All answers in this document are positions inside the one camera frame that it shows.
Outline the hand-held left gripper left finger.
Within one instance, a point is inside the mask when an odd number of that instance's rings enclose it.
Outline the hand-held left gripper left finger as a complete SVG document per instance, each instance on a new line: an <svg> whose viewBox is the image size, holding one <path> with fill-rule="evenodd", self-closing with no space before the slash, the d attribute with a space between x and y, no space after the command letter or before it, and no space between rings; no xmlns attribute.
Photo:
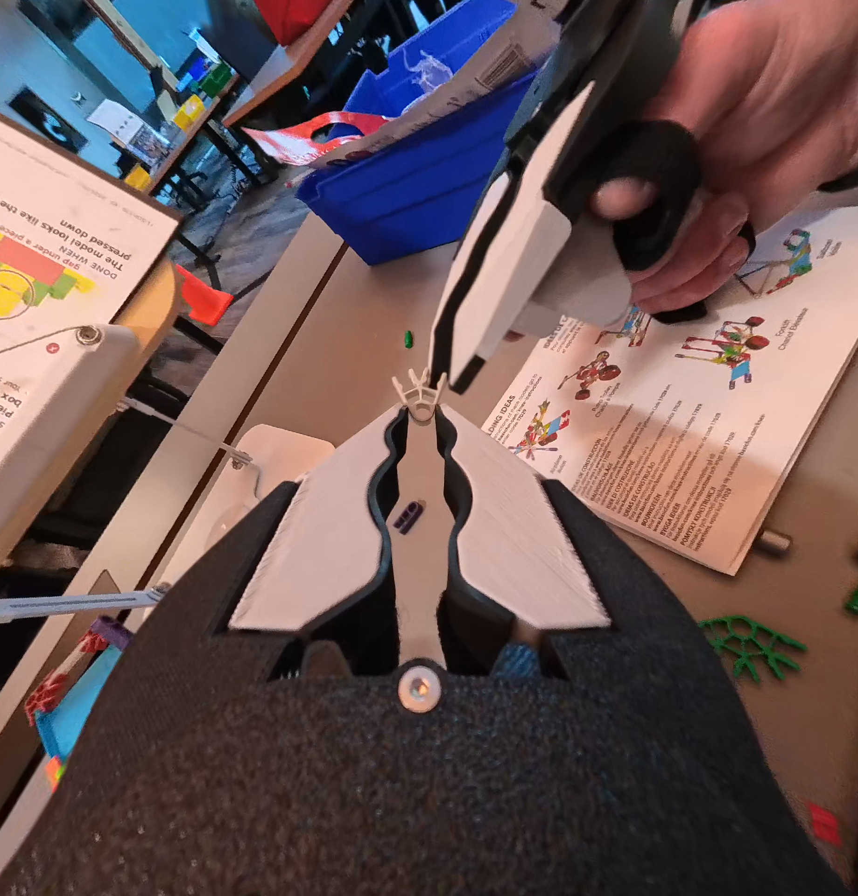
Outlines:
<svg viewBox="0 0 858 896"><path fill-rule="evenodd" d="M300 633L378 575L382 532L368 499L393 459L386 436L406 414L385 410L299 484L228 622L232 631Z"/></svg>

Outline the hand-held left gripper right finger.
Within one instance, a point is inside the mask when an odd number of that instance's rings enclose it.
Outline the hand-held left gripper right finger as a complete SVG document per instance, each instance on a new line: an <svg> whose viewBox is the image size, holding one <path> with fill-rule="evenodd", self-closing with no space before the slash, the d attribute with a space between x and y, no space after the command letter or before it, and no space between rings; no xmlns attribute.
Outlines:
<svg viewBox="0 0 858 896"><path fill-rule="evenodd" d="M542 479L451 406L440 406L436 422L453 425L450 456L469 490L455 537L465 582L537 631L608 628L610 617Z"/></svg>

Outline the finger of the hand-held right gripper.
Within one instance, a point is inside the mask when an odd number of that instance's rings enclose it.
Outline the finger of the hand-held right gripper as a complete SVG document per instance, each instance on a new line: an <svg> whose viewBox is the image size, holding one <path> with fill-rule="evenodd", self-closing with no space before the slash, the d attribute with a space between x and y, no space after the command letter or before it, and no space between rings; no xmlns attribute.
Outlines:
<svg viewBox="0 0 858 896"><path fill-rule="evenodd" d="M539 141L529 133L507 140L490 182L511 174L512 192L480 237L470 263L475 279L460 294L447 374L453 392L471 386L566 245L570 218L546 198L544 187L594 89L589 83L569 100Z"/></svg>
<svg viewBox="0 0 858 896"><path fill-rule="evenodd" d="M450 372L453 320L460 294L475 279L470 263L493 215L502 203L509 201L511 182L511 174L500 174L487 186L454 255L431 330L431 378L441 378Z"/></svg>

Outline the pale grey small connector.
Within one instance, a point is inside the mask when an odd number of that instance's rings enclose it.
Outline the pale grey small connector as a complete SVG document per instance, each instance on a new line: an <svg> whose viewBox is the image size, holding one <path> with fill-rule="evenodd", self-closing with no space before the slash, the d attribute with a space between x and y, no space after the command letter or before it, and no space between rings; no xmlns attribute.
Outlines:
<svg viewBox="0 0 858 896"><path fill-rule="evenodd" d="M399 397L399 401L412 420L420 426L430 423L439 408L444 391L447 386L447 374L442 373L436 385L430 384L430 369L426 367L421 375L416 375L414 369L408 370L410 385L404 385L393 376L392 386Z"/></svg>

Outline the white instruction booklet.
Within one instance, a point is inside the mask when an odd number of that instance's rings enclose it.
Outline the white instruction booklet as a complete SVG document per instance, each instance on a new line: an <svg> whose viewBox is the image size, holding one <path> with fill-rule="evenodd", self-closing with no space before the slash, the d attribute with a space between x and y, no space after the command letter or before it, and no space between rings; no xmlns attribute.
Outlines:
<svg viewBox="0 0 858 896"><path fill-rule="evenodd" d="M858 206L783 218L706 306L564 318L483 429L604 520L734 575L858 349Z"/></svg>

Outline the person's right hand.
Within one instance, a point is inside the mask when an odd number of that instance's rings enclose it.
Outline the person's right hand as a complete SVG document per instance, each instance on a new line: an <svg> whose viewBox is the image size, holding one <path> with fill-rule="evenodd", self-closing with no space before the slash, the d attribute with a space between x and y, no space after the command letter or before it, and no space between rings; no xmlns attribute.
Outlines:
<svg viewBox="0 0 858 896"><path fill-rule="evenodd" d="M650 315L689 308L745 263L755 234L858 168L858 1L737 2L696 21L644 120L699 148L703 190L667 255L630 276Z"/></svg>

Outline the blue plastic bin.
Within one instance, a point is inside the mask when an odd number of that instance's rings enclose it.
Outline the blue plastic bin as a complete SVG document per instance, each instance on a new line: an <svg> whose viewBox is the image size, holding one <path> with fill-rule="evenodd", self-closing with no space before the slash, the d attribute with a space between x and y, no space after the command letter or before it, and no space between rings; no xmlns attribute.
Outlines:
<svg viewBox="0 0 858 896"><path fill-rule="evenodd" d="M422 96L425 52L458 73L513 15L506 2L462 2L366 70L343 109L396 118ZM458 241L504 148L533 71L346 167L317 169L296 197L369 265Z"/></svg>

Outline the white metal stand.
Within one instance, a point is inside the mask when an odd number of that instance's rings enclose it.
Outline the white metal stand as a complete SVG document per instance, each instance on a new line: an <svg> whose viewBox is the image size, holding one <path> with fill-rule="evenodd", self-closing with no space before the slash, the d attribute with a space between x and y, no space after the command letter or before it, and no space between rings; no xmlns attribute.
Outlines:
<svg viewBox="0 0 858 896"><path fill-rule="evenodd" d="M298 480L335 450L330 442L265 424L248 430L236 447L224 442L218 446L228 451L229 459L193 514L166 566L165 581L124 593L112 585L106 592L92 595L0 599L0 624L82 611L154 607L270 490Z"/></svg>

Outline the white printed paper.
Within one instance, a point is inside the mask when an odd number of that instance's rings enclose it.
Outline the white printed paper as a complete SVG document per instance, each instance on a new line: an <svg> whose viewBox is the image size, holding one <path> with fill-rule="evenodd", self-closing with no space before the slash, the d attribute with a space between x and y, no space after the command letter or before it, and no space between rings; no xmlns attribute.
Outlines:
<svg viewBox="0 0 858 896"><path fill-rule="evenodd" d="M401 47L397 116L444 117L532 73L560 26L532 2L459 2Z"/></svg>

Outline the red and white plastic bag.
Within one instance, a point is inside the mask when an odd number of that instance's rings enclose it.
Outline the red and white plastic bag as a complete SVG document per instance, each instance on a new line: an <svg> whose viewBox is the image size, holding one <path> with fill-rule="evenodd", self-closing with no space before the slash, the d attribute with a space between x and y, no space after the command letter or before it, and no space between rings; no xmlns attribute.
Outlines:
<svg viewBox="0 0 858 896"><path fill-rule="evenodd" d="M349 143L359 143L371 137L394 120L381 115L343 110L323 113L286 129L258 130L244 127L242 132L252 138L275 161L297 166L314 166L318 163L329 163ZM334 126L345 126L354 132L325 141L315 140L314 134L318 131Z"/></svg>

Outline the green fan connector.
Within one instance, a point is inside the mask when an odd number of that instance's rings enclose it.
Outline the green fan connector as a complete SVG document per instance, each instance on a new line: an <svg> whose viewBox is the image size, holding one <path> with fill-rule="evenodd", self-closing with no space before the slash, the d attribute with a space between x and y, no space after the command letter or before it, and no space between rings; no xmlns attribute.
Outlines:
<svg viewBox="0 0 858 896"><path fill-rule="evenodd" d="M759 685L762 676L784 681L788 673L801 671L795 657L808 652L806 644L745 615L705 619L697 627L735 681Z"/></svg>

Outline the background table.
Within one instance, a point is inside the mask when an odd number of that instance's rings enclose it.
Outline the background table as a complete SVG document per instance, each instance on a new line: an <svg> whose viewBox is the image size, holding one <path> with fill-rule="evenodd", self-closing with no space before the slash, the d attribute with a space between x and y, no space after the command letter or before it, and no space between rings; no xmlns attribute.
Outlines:
<svg viewBox="0 0 858 896"><path fill-rule="evenodd" d="M222 124L227 128L237 126L300 76L352 4L352 1L329 2L302 36L287 48L275 49L229 108Z"/></svg>
<svg viewBox="0 0 858 896"><path fill-rule="evenodd" d="M165 118L166 123L173 125L171 119L177 107L183 104L180 102L182 92L178 87L178 79L163 64L161 58L145 43L136 30L132 28L126 18L117 11L112 2L86 1L85 4L110 29L117 43L146 69L153 84L156 105L163 118ZM233 71L231 81L221 93L216 98L208 98L210 102L208 105L205 105L207 109L205 115L199 119L190 132L183 133L178 129L179 137L176 144L172 144L170 155L161 160L158 165L148 163L148 172L152 176L152 183L145 193L146 195L155 196L171 176L177 172L179 165L182 164L183 159L201 133L208 137L219 149L227 149L227 146L218 140L219 133L212 127L211 123L218 114L224 100L229 97L230 93L239 84L240 77L238 73Z"/></svg>

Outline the white book stand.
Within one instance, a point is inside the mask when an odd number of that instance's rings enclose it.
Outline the white book stand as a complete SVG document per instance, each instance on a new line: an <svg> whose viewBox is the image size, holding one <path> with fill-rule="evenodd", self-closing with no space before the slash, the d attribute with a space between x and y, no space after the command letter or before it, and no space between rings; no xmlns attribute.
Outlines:
<svg viewBox="0 0 858 896"><path fill-rule="evenodd" d="M181 311L181 282L175 264L160 259L113 323L129 328L141 351L152 354L164 342Z"/></svg>

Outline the colourful construction toy model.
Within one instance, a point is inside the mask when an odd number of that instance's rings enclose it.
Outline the colourful construction toy model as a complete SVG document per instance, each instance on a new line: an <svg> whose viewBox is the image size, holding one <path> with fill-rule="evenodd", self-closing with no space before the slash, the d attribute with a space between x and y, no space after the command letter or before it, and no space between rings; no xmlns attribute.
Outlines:
<svg viewBox="0 0 858 896"><path fill-rule="evenodd" d="M50 790L57 790L93 706L132 640L121 622L98 616L26 700L24 711L45 753Z"/></svg>

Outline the printed instruction sheet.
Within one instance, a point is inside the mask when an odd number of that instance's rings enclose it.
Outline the printed instruction sheet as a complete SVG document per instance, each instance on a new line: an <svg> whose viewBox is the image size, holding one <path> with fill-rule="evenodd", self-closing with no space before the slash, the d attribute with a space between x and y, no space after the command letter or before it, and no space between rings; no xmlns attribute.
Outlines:
<svg viewBox="0 0 858 896"><path fill-rule="evenodd" d="M74 330L113 323L173 213L0 115L0 441Z"/></svg>

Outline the small red piece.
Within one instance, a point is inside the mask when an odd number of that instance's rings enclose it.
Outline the small red piece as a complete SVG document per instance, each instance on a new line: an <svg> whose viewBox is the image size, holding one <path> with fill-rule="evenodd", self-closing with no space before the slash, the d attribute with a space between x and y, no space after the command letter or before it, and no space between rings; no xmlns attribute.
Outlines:
<svg viewBox="0 0 858 896"><path fill-rule="evenodd" d="M843 847L840 824L836 815L814 802L806 802L812 834L823 843L834 848Z"/></svg>

